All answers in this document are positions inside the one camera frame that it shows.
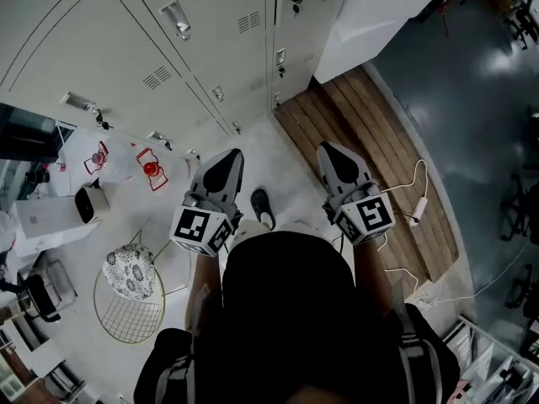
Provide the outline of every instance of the black shoe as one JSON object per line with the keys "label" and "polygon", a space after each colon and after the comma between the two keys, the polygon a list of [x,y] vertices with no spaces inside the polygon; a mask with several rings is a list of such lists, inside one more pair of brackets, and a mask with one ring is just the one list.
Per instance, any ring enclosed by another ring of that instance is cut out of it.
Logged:
{"label": "black shoe", "polygon": [[275,217],[270,207],[270,198],[264,189],[256,189],[251,194],[251,205],[253,206],[254,214],[260,223],[262,223],[262,213],[266,213],[271,218],[271,230],[275,229]]}

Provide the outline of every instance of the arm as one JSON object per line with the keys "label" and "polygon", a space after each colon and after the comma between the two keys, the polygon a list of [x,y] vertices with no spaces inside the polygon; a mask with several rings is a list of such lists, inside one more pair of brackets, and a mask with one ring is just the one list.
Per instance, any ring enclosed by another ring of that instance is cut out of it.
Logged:
{"label": "arm", "polygon": [[204,287],[204,284],[210,289],[210,299],[203,306],[200,318],[199,330],[194,331],[195,335],[200,333],[200,329],[215,318],[216,313],[222,308],[221,293],[221,272],[219,270],[219,257],[210,258],[199,254],[196,259],[195,277],[193,278],[193,287],[189,294],[187,311],[185,312],[185,330],[193,332],[193,311],[195,309],[196,296]]}
{"label": "arm", "polygon": [[392,290],[373,241],[354,246],[354,271],[355,287],[385,316],[393,309]]}

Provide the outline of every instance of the white wall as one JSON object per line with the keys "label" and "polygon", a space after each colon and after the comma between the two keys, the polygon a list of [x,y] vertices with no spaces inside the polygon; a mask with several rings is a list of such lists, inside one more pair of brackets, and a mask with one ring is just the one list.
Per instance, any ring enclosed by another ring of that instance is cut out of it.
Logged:
{"label": "white wall", "polygon": [[314,74],[337,77],[378,55],[404,23],[430,0],[344,0]]}

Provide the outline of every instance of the white cable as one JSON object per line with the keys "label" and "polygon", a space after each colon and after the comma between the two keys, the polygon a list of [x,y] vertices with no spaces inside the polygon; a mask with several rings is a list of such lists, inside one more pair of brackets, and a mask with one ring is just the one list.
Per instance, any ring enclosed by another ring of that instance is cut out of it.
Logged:
{"label": "white cable", "polygon": [[384,271],[386,271],[387,273],[395,273],[397,271],[404,271],[405,273],[408,273],[408,275],[415,280],[414,292],[412,293],[412,296],[415,295],[415,292],[418,289],[419,279],[415,275],[413,275],[410,271],[408,271],[406,268],[384,269]]}
{"label": "white cable", "polygon": [[427,197],[427,189],[429,188],[429,169],[428,169],[427,162],[422,158],[420,158],[415,163],[414,179],[412,180],[412,182],[410,184],[396,185],[395,187],[390,187],[389,189],[382,190],[381,193],[390,192],[390,191],[392,191],[394,189],[400,189],[401,187],[411,187],[411,186],[413,186],[415,184],[415,178],[417,177],[418,166],[419,166],[420,163],[424,164],[424,197],[426,198]]}
{"label": "white cable", "polygon": [[386,238],[386,241],[384,241],[384,243],[376,250],[377,252],[382,250],[387,245],[387,235],[385,233],[384,233],[384,238]]}
{"label": "white cable", "polygon": [[[528,247],[528,243],[524,244],[524,246],[520,249],[520,251],[518,252],[518,254],[515,256],[515,258],[511,261],[511,263],[509,265],[507,265],[507,267],[498,275],[498,277],[496,277],[495,279],[493,279],[492,281],[490,281],[488,284],[484,285],[484,287],[482,287],[482,289],[480,289],[477,293],[475,293],[474,295],[472,296],[461,296],[459,298],[453,298],[453,299],[449,299],[449,300],[435,300],[434,302],[432,302],[432,305],[433,306],[437,306],[438,304],[440,304],[441,302],[452,302],[454,300],[470,300],[472,298],[475,298],[476,296],[479,296],[479,294],[481,294],[481,292],[483,292],[484,290],[486,290],[488,287],[490,287],[492,284],[494,284],[496,281],[498,281],[498,279],[504,275],[507,270],[509,268],[511,268],[511,266],[513,266],[513,263],[516,262],[516,259],[519,258],[519,256],[522,254],[522,252],[524,251],[524,249]],[[440,297],[440,293],[441,293],[441,285],[443,284],[443,281],[440,282],[440,292],[438,293],[438,297]]]}

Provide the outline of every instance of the person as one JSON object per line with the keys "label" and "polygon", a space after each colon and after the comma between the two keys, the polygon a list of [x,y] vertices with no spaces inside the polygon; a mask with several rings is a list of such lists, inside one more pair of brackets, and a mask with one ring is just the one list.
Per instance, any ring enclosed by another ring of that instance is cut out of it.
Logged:
{"label": "person", "polygon": [[[399,322],[376,244],[354,246],[354,281],[339,252],[312,229],[291,223],[272,231],[263,190],[251,204],[258,221],[239,223],[222,282],[218,258],[196,259],[185,331],[159,333],[135,404],[408,402]],[[209,297],[200,308],[202,290]],[[446,402],[459,379],[456,358],[414,306],[407,311],[435,347]],[[188,355],[193,365],[179,363]],[[421,370],[432,370],[414,369],[420,379]],[[185,379],[193,371],[190,391]],[[419,384],[415,402],[436,403],[433,386]]]}

